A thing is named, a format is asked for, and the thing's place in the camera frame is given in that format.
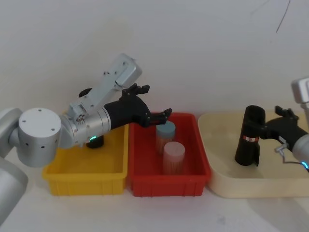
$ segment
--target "blue lid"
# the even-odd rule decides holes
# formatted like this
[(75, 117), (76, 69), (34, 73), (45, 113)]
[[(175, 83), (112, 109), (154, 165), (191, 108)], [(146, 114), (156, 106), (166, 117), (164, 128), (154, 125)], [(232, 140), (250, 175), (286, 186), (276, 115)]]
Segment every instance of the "blue lid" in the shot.
[(175, 136), (176, 126), (171, 121), (166, 121), (164, 125), (156, 126), (156, 134), (164, 139), (170, 139)]

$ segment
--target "white wall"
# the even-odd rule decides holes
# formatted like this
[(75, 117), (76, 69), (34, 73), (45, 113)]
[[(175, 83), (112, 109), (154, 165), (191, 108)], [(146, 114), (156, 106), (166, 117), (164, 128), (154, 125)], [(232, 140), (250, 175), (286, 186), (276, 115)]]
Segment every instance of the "white wall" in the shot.
[(309, 2), (293, 0), (276, 33), (287, 0), (265, 1), (3, 0), (0, 106), (60, 113), (125, 52), (151, 86), (151, 110), (297, 108), (290, 82), (309, 75)]

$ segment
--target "plastic tray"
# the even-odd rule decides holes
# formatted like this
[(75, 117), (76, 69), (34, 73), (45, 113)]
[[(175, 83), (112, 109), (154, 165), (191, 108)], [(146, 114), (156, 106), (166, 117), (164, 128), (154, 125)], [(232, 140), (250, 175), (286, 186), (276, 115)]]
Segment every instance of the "plastic tray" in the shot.
[(197, 122), (192, 114), (173, 113), (175, 141), (185, 146), (182, 175), (162, 174), (162, 155), (155, 150), (155, 127), (130, 125), (129, 177), (134, 196), (200, 196), (211, 177)]
[(122, 194), (127, 175), (128, 125), (104, 135), (104, 146), (59, 149), (43, 170), (57, 196)]

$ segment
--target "red plastic tray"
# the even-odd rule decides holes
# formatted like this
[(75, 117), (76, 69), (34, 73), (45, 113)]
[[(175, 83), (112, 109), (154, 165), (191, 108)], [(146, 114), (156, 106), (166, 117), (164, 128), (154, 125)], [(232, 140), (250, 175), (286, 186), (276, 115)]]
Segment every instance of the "red plastic tray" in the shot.
[(194, 115), (173, 113), (169, 120), (176, 125), (175, 141), (186, 149), (183, 174), (162, 174), (163, 156), (155, 150), (155, 127), (130, 124), (129, 184), (134, 196), (200, 196), (210, 180), (211, 170)]

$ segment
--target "yellow plastic tray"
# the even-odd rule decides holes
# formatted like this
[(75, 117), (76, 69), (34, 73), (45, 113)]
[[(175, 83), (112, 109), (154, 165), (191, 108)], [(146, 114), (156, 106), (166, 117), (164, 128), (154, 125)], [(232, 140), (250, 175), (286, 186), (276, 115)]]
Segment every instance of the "yellow plastic tray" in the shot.
[(125, 188), (128, 125), (104, 135), (104, 146), (58, 149), (55, 160), (43, 169), (56, 196), (116, 195)]

